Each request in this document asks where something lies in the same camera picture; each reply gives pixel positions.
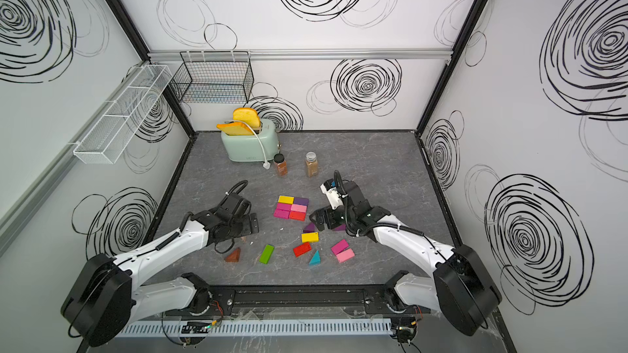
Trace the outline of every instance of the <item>wall shelf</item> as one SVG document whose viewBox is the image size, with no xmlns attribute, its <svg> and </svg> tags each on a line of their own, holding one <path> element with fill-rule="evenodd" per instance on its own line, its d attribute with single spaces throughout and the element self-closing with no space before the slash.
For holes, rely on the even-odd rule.
<svg viewBox="0 0 628 353">
<path fill-rule="evenodd" d="M 109 103 L 98 122 L 74 149 L 84 163 L 115 163 L 170 82 L 168 66 L 147 65 Z"/>
</svg>

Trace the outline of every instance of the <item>rectangular block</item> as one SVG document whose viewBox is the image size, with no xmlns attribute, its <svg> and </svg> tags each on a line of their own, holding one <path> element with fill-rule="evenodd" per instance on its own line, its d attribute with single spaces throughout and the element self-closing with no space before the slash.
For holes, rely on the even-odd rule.
<svg viewBox="0 0 628 353">
<path fill-rule="evenodd" d="M 290 211 L 307 212 L 308 207 L 302 204 L 292 204 L 290 205 Z"/>
<path fill-rule="evenodd" d="M 344 261 L 347 261 L 351 258 L 353 258 L 356 254 L 353 253 L 353 249 L 348 249 L 346 251 L 342 251 L 341 253 L 339 253 L 338 255 L 336 255 L 336 258 L 338 258 L 338 262 L 342 263 Z"/>
<path fill-rule="evenodd" d="M 305 213 L 298 212 L 298 211 L 291 211 L 290 219 L 295 219 L 297 221 L 305 221 Z"/>
<path fill-rule="evenodd" d="M 316 243 L 318 241 L 318 232 L 314 233 L 302 233 L 301 241 L 303 243 Z"/>
<path fill-rule="evenodd" d="M 273 216 L 275 216 L 277 218 L 289 219 L 290 218 L 290 211 L 277 209 L 277 210 L 275 210 Z"/>
<path fill-rule="evenodd" d="M 293 200 L 294 204 L 301 204 L 303 206 L 307 206 L 310 204 L 310 200 L 307 198 L 294 198 Z"/>
<path fill-rule="evenodd" d="M 298 258 L 299 256 L 305 254 L 306 252 L 309 252 L 312 250 L 312 246 L 310 245 L 310 243 L 303 243 L 298 247 L 293 248 L 294 251 L 294 255 Z"/>
<path fill-rule="evenodd" d="M 287 204 L 287 203 L 277 203 L 277 210 L 288 210 L 290 211 L 292 209 L 291 204 Z"/>
<path fill-rule="evenodd" d="M 332 247 L 332 252 L 334 255 L 338 255 L 347 248 L 349 248 L 349 243 L 347 243 L 347 240 L 342 239 L 341 242 Z"/>
<path fill-rule="evenodd" d="M 270 244 L 267 244 L 264 248 L 264 252 L 262 252 L 262 255 L 259 257 L 259 262 L 268 264 L 268 261 L 270 260 L 273 251 L 274 247 Z"/>
<path fill-rule="evenodd" d="M 294 203 L 294 197 L 292 196 L 283 196 L 281 195 L 279 197 L 279 203 L 287 203 L 287 204 L 292 204 Z"/>
</svg>

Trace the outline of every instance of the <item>black frame edge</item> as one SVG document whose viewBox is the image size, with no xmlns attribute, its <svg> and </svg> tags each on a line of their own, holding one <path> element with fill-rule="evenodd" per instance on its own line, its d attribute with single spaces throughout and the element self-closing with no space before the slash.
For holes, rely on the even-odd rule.
<svg viewBox="0 0 628 353">
<path fill-rule="evenodd" d="M 124 8 L 122 1 L 121 0 L 105 0 L 105 1 L 109 5 L 111 12 L 114 13 L 115 19 L 120 24 L 120 27 L 122 28 L 125 35 L 129 39 L 129 42 L 131 43 L 131 45 L 133 45 L 133 48 L 135 48 L 135 51 L 137 52 L 137 55 L 139 56 L 139 58 L 142 60 L 150 61 L 150 58 L 148 57 L 148 52 L 150 52 L 150 50 L 148 49 L 148 46 L 144 42 L 142 35 L 139 33 L 139 30 L 137 29 L 137 27 L 131 20 L 129 13 L 126 11 L 126 8 Z M 163 91 L 163 96 L 168 102 L 170 109 L 172 109 L 175 116 L 177 117 L 177 120 L 179 121 L 179 123 L 181 123 L 181 126 L 183 127 L 183 130 L 185 131 L 185 133 L 188 135 L 189 138 L 193 137 L 195 132 L 192 127 L 192 123 L 190 123 L 190 121 L 188 120 L 188 117 L 183 112 L 183 109 L 181 108 L 181 105 L 179 105 L 179 101 L 177 101 L 177 98 L 175 98 L 175 95 L 172 93 L 170 86 L 167 86 L 166 90 Z"/>
<path fill-rule="evenodd" d="M 428 171 L 429 181 L 431 181 L 432 183 L 432 187 L 434 188 L 434 192 L 436 193 L 436 198 L 438 199 L 440 209 L 443 212 L 445 223 L 447 224 L 449 234 L 451 235 L 451 240 L 453 241 L 453 246 L 460 247 L 462 245 L 462 238 L 460 237 L 456 222 L 453 220 L 453 216 L 451 215 L 451 211 L 449 210 L 449 205 L 447 204 L 447 201 L 445 199 L 443 189 L 440 187 L 440 184 L 438 184 L 438 180 L 436 179 L 436 175 L 434 174 L 434 169 L 432 169 L 431 164 L 428 160 L 428 155 L 425 150 L 425 145 L 423 145 L 423 140 L 417 133 L 414 134 L 414 138 L 416 139 L 416 144 L 419 146 L 419 151 L 421 152 L 421 157 L 423 158 L 423 163 L 425 164 L 425 169 Z"/>
<path fill-rule="evenodd" d="M 434 91 L 429 97 L 428 103 L 423 110 L 421 120 L 419 121 L 419 125 L 416 128 L 419 136 L 427 127 L 429 119 L 431 118 L 432 113 L 434 113 L 436 105 L 438 104 L 440 97 L 443 95 L 443 92 L 447 87 L 447 83 L 449 82 L 451 75 L 457 67 L 458 61 L 462 57 L 462 52 L 464 52 L 469 38 L 471 38 L 471 35 L 473 35 L 473 29 L 475 28 L 475 24 L 477 23 L 478 19 L 480 19 L 480 16 L 484 11 L 484 6 L 487 2 L 488 0 L 474 0 L 473 5 L 471 6 L 471 10 L 469 10 L 469 14 L 467 14 L 467 19 L 465 19 L 465 23 L 462 24 L 462 29 L 460 30 L 458 38 L 453 44 L 453 54 L 451 55 L 451 61 L 444 67 L 443 71 L 438 77 L 438 82 L 436 82 Z"/>
<path fill-rule="evenodd" d="M 161 202 L 157 207 L 157 211 L 151 221 L 151 224 L 148 226 L 148 230 L 146 231 L 146 235 L 144 237 L 144 241 L 142 241 L 142 245 L 146 245 L 150 243 L 157 233 L 157 229 L 161 224 L 161 219 L 163 215 L 166 213 L 166 209 L 168 208 L 168 204 L 170 203 L 170 199 L 172 199 L 172 195 L 175 193 L 175 189 L 177 188 L 177 183 L 179 182 L 179 178 L 181 177 L 181 173 L 183 172 L 183 167 L 192 153 L 192 147 L 199 137 L 199 133 L 196 132 L 193 137 L 188 140 L 188 144 L 185 146 L 185 150 L 183 154 L 181 154 L 181 158 L 179 159 L 179 163 L 177 164 L 177 168 L 175 169 L 175 173 L 173 173 L 170 178 L 170 182 L 168 183 L 168 187 L 166 187 L 166 192 L 164 192 L 163 197 L 161 198 Z"/>
</svg>

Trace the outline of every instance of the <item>triangular block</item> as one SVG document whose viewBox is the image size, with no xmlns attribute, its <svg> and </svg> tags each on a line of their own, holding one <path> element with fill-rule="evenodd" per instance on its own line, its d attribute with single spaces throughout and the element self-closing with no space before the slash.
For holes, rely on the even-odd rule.
<svg viewBox="0 0 628 353">
<path fill-rule="evenodd" d="M 320 255 L 318 254 L 318 250 L 316 251 L 316 254 L 312 256 L 312 260 L 310 261 L 310 266 L 316 266 L 317 264 L 320 264 Z"/>
<path fill-rule="evenodd" d="M 240 261 L 240 248 L 236 248 L 229 256 L 225 258 L 225 262 L 239 262 Z"/>
<path fill-rule="evenodd" d="M 314 233 L 316 232 L 316 225 L 314 223 L 310 223 L 306 227 L 303 228 L 303 233 Z"/>
</svg>

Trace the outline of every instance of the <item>yellow block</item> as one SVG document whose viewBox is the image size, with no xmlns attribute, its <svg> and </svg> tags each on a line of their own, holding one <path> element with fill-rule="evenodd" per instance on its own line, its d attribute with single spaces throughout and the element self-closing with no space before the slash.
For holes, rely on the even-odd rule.
<svg viewBox="0 0 628 353">
<path fill-rule="evenodd" d="M 301 241 L 303 243 L 316 243 L 318 241 L 318 232 L 314 233 L 302 233 Z"/>
<path fill-rule="evenodd" d="M 292 204 L 292 203 L 294 203 L 294 197 L 293 196 L 283 196 L 283 195 L 281 195 L 279 197 L 279 203 Z"/>
</svg>

